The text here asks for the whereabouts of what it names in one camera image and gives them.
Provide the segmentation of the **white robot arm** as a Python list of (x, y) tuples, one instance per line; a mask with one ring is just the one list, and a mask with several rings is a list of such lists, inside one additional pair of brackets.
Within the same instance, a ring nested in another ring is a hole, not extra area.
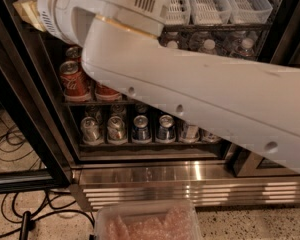
[(92, 79), (300, 173), (300, 68), (160, 46), (170, 0), (17, 0)]

